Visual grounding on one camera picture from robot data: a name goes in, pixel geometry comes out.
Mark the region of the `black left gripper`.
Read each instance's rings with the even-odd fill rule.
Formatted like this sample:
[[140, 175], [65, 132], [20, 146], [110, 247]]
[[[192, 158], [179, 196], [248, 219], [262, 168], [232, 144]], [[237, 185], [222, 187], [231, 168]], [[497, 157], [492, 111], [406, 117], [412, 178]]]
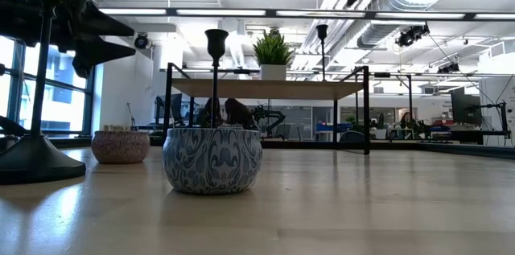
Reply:
[[[28, 47], [40, 43], [43, 8], [37, 2], [0, 0], [0, 35]], [[134, 35], [133, 28], [101, 12], [93, 2], [84, 3], [85, 0], [66, 0], [54, 8], [50, 44], [63, 52], [75, 51], [72, 66], [80, 78], [87, 79], [98, 64], [133, 56], [136, 50], [97, 37], [84, 40], [78, 26], [81, 32], [91, 35]]]

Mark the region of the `black track spotlights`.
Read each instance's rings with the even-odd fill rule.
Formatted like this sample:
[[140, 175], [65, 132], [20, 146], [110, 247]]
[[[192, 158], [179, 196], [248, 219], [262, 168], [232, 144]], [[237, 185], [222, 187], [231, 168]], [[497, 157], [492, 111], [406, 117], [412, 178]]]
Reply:
[[430, 28], [427, 24], [423, 26], [412, 26], [408, 29], [402, 30], [399, 37], [396, 38], [395, 43], [399, 47], [409, 47], [429, 33]]

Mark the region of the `green plant in white pot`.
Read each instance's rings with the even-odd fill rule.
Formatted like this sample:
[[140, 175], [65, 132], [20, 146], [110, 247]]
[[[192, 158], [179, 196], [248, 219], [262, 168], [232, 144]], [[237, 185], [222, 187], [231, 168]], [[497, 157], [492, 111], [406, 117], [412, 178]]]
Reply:
[[286, 67], [293, 59], [294, 51], [278, 28], [264, 31], [253, 44], [253, 51], [261, 80], [286, 80]]

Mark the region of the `long linear ceiling light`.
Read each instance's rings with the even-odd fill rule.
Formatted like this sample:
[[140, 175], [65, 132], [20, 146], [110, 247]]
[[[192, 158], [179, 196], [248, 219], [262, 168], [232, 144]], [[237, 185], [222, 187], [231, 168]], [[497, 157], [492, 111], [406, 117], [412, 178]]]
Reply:
[[515, 13], [503, 12], [434, 12], [373, 10], [284, 10], [229, 8], [102, 8], [101, 12], [133, 17], [234, 17], [267, 19], [352, 19], [385, 21], [438, 22], [515, 22]]

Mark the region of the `person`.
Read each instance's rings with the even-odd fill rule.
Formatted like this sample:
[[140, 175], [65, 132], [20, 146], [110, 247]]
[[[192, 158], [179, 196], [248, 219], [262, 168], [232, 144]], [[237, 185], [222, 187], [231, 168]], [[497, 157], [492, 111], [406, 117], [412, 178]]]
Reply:
[[212, 98], [209, 98], [204, 107], [200, 110], [196, 123], [201, 128], [212, 128], [212, 117], [215, 118], [214, 126], [218, 127], [222, 124], [223, 119], [220, 114], [220, 102], [218, 99], [212, 101]]
[[241, 125], [245, 130], [257, 129], [251, 111], [235, 98], [225, 101], [225, 112], [228, 124]]
[[402, 129], [415, 130], [417, 128], [417, 122], [414, 118], [412, 118], [411, 112], [405, 112], [402, 115], [399, 125]]

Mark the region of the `wooden riser shelf black legs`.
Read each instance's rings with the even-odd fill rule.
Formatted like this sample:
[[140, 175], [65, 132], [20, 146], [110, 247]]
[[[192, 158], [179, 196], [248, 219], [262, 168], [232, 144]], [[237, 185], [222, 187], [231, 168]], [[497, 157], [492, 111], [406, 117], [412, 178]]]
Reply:
[[365, 155], [370, 153], [371, 142], [369, 137], [369, 68], [367, 66], [356, 68], [353, 72], [338, 82], [327, 81], [292, 81], [292, 80], [219, 80], [218, 67], [212, 70], [213, 78], [192, 79], [179, 69], [182, 79], [174, 82], [173, 71], [177, 66], [173, 63], [167, 65], [166, 93], [163, 130], [169, 128], [171, 110], [171, 90], [178, 89], [191, 99], [196, 97], [211, 97], [212, 108], [216, 108], [216, 99], [244, 98], [244, 99], [270, 99], [270, 100], [313, 100], [332, 101], [333, 119], [337, 120], [340, 111], [338, 101], [352, 94], [363, 92], [364, 107], [364, 141], [362, 147]]

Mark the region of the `black computer monitor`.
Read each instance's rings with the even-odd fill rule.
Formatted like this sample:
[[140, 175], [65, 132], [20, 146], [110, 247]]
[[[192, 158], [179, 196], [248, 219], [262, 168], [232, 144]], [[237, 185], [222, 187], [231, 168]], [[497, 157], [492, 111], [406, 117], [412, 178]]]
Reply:
[[481, 126], [480, 98], [469, 95], [463, 88], [451, 91], [452, 116], [455, 124]]

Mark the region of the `silver ventilation duct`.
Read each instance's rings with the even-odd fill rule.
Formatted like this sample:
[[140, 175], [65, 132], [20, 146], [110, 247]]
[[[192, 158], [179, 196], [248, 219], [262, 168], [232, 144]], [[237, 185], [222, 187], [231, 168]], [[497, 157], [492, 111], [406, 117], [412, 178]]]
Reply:
[[[372, 0], [369, 10], [428, 10], [439, 0]], [[325, 51], [335, 55], [347, 46], [371, 48], [396, 31], [397, 24], [376, 24], [368, 20], [330, 20]]]

